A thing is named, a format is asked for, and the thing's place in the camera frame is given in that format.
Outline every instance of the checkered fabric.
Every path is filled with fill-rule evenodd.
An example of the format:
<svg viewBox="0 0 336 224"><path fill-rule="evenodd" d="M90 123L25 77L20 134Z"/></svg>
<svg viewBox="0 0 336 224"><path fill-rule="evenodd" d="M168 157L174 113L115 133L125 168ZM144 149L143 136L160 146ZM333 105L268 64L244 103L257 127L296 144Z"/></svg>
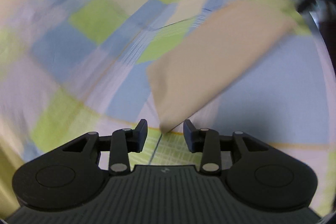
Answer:
<svg viewBox="0 0 336 224"><path fill-rule="evenodd" d="M0 29L0 112L21 142L13 146L31 160L88 131L109 135L145 118L148 138L132 166L197 165L181 126L161 135L146 68L230 1L30 0ZM245 131L307 162L320 182L312 206L325 214L336 160L323 42L291 0L253 1L298 27L191 120L221 134Z"/></svg>

